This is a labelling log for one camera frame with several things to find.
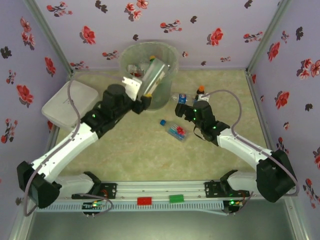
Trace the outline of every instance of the cable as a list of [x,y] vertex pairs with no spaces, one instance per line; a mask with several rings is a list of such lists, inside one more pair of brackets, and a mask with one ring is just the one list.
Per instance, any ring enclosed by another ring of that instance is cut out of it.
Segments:
[[[81,116],[80,116],[80,113],[78,111],[78,109],[76,108],[75,106],[75,103],[74,101],[72,100],[71,98],[71,94],[70,94],[70,87],[71,87],[71,84],[73,82],[74,79],[78,79],[80,76],[82,75],[101,75],[101,76],[107,76],[108,78],[112,78],[112,79],[116,79],[116,80],[123,80],[122,77],[119,77],[119,76],[112,76],[112,75],[109,75],[107,73],[104,73],[104,72],[81,72],[79,73],[77,76],[75,76],[74,78],[71,77],[70,81],[69,81],[69,84],[68,84],[68,87],[67,87],[67,95],[68,95],[68,100],[73,108],[73,110],[75,111],[76,113],[76,116],[77,116],[77,123],[76,123],[76,127],[74,129],[74,132],[73,134],[71,135],[71,137],[65,141],[60,147],[58,147],[56,150],[54,150],[52,153],[50,153],[43,161],[42,163],[34,170],[34,172],[32,173],[32,175],[30,176],[27,184],[26,184],[26,187],[25,187],[25,190],[24,190],[24,201],[23,201],[23,214],[24,216],[26,217],[29,217],[34,211],[35,209],[37,208],[37,205],[35,205],[31,210],[30,212],[28,212],[28,193],[29,193],[29,190],[30,190],[30,186],[31,186],[31,183],[33,181],[33,179],[35,178],[36,174],[40,171],[40,169],[42,168],[42,166],[49,161],[50,158],[52,158],[53,155],[55,155],[57,152],[59,152],[62,148],[64,148],[70,141],[72,141],[72,139],[77,135],[78,131],[79,131],[79,128],[80,128],[80,124],[81,124]],[[113,207],[113,204],[112,202],[107,199],[107,198],[102,198],[101,196],[94,196],[95,198],[97,199],[103,199],[103,200],[107,200],[108,202],[111,203],[111,207]]]
[[[300,187],[299,187],[299,184],[298,184],[298,181],[296,180],[296,178],[291,174],[291,172],[289,172],[282,164],[280,164],[273,156],[269,155],[268,153],[264,152],[264,151],[261,151],[259,148],[257,148],[256,146],[252,145],[250,142],[247,142],[245,139],[242,139],[241,137],[239,137],[236,132],[235,132],[235,126],[240,122],[240,119],[241,119],[241,116],[242,116],[242,105],[241,105],[241,102],[239,100],[239,98],[237,97],[237,95],[235,95],[232,91],[229,91],[229,90],[226,90],[226,89],[219,89],[219,90],[215,90],[215,91],[212,91],[212,92],[209,92],[209,93],[206,93],[203,95],[203,97],[207,97],[207,96],[210,96],[212,94],[215,94],[215,93],[219,93],[219,92],[226,92],[226,93],[229,93],[231,94],[235,99],[236,101],[238,102],[238,105],[239,105],[239,116],[238,116],[238,119],[235,121],[235,123],[232,125],[231,127],[231,132],[233,134],[233,136],[237,139],[239,139],[240,142],[246,144],[247,146],[253,148],[254,150],[258,151],[258,152],[261,152],[264,156],[266,156],[267,158],[271,159],[275,164],[277,164],[291,179],[292,181],[294,182],[295,184],[295,192],[294,193],[290,193],[290,194],[285,194],[284,196],[290,196],[290,197],[293,197],[293,196],[297,196],[299,191],[300,191]],[[245,203],[248,202],[248,200],[251,198],[251,196],[253,195],[253,192],[251,193],[250,197],[247,199],[247,201],[245,201]]]
[[242,207],[236,212],[237,214],[244,209],[245,205],[247,205],[247,202],[249,202],[249,200],[252,198],[252,196],[254,195],[254,192],[252,191],[250,196],[247,198],[247,200],[245,200],[244,202],[242,202]]
[[206,210],[206,209],[199,209],[196,210],[198,212],[203,212],[203,213],[208,213],[208,214],[217,214],[217,215],[222,215],[222,216],[229,216],[229,213],[223,212],[223,211],[214,211],[214,210]]
[[90,197],[90,198],[93,198],[93,199],[106,200],[107,202],[110,203],[110,207],[107,210],[104,210],[104,211],[101,211],[101,212],[99,212],[97,214],[94,214],[95,216],[101,215],[101,214],[105,214],[105,213],[109,212],[114,207],[113,202],[109,198],[106,198],[106,197],[103,197],[103,196],[91,195],[91,194],[87,194],[87,193],[77,193],[77,194],[80,195],[80,196]]

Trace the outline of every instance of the red block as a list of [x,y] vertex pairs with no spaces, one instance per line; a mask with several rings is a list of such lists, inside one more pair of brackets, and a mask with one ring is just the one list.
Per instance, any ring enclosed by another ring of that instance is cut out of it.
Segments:
[[138,197],[136,204],[138,206],[152,205],[152,197]]

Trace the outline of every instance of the white plastic box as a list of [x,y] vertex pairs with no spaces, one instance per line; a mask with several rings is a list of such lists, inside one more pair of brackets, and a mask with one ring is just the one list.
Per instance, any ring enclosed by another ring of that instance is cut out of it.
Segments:
[[[41,112],[54,125],[72,130],[77,124],[77,114],[68,100],[67,82],[41,109]],[[71,99],[81,118],[99,101],[98,91],[73,80],[70,87]]]

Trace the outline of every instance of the blue bottle cap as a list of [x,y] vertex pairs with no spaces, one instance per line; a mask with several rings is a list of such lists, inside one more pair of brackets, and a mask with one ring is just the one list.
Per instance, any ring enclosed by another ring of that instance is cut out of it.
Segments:
[[166,124],[166,120],[162,119],[162,120],[160,121],[160,124],[161,124],[162,126],[164,126],[164,125]]

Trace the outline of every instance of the floral wallpaper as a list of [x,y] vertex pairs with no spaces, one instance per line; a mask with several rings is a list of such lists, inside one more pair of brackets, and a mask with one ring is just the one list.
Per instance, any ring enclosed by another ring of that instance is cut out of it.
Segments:
[[292,1],[268,49],[251,71],[276,148],[288,154],[309,239],[320,228],[320,51],[317,0]]
[[[279,0],[34,0],[70,67],[116,69],[124,49],[146,41],[177,48],[181,68],[246,68]],[[274,58],[277,45],[272,49]]]
[[0,240],[7,240],[23,196],[17,166],[44,154],[52,123],[41,108],[67,71],[23,1],[3,2],[0,16]]

